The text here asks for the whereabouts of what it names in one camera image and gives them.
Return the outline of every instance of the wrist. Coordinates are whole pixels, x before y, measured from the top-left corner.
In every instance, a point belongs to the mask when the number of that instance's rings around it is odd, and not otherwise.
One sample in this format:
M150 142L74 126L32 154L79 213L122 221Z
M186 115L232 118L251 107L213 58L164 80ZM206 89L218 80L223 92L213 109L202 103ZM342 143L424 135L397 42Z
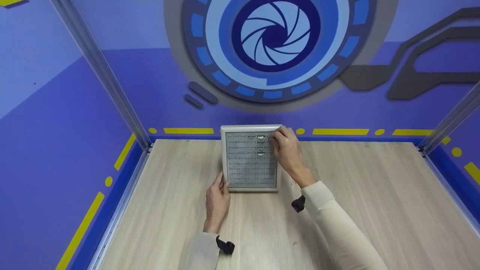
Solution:
M293 170L290 176L300 188L308 187L317 182L312 171L306 167L299 167Z
M220 225L217 222L212 222L209 219L206 219L204 222L204 233L216 233L220 231Z

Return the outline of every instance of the finger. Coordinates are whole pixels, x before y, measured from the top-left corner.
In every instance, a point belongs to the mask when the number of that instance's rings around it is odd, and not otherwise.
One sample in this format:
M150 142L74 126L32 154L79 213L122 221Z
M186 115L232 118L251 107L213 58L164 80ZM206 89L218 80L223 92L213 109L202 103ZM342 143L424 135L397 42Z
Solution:
M228 191L228 186L229 186L229 182L226 182L225 185L223 185L223 195L227 195L229 196L230 195L230 192Z
M296 137L295 132L293 132L293 129L291 127L288 128L288 133L290 133L291 136Z
M273 144L273 153L275 156L278 156L278 153L280 152L280 145L278 144L277 139L272 138L270 141L272 141Z
M279 149L282 147L282 145L284 145L286 142L287 142L287 138L280 132L280 131L273 131L271 134L270 134L270 137L273 139L273 140L277 140L278 142L278 145L279 145Z
M279 131L281 134L283 134L283 136L287 137L287 138L290 138L292 137L292 134L290 134L290 130L288 130L288 128L286 126L281 126L277 129L277 131Z
M223 177L223 172L219 172L217 175L216 175L216 178L215 178L215 181L213 181L211 187L216 187L216 188L220 188L220 183L222 182L222 177Z

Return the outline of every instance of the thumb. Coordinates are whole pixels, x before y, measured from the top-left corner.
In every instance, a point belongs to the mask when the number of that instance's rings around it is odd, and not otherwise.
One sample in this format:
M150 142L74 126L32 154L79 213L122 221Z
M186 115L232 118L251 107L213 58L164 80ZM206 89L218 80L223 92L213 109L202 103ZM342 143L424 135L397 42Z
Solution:
M229 182L226 182L223 185L223 195L230 196L230 192L228 191L228 186L230 186Z

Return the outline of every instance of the black wristband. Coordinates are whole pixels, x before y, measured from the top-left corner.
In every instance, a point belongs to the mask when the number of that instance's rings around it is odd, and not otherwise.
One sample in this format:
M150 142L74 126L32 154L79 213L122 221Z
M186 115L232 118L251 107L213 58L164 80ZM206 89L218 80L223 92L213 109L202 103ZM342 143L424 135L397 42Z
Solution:
M302 195L302 196L300 196L300 198L294 200L292 202L292 207L293 207L293 209L295 209L295 211L297 213L302 212L302 210L305 209L305 196Z
M233 250L235 249L235 245L232 242L228 241L225 243L220 240L220 236L216 237L216 245L218 246L218 248L220 248L221 251L223 251L223 253L227 255L232 255Z

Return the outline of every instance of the light wood tabletop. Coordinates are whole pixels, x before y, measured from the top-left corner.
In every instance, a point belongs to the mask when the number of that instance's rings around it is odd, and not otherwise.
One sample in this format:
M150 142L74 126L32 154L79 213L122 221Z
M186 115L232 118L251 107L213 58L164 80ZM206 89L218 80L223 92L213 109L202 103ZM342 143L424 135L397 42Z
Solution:
M301 142L304 159L391 270L478 270L480 239L411 143ZM102 261L103 270L182 269L221 170L221 142L157 140ZM218 270L336 269L321 231L278 193L232 193Z

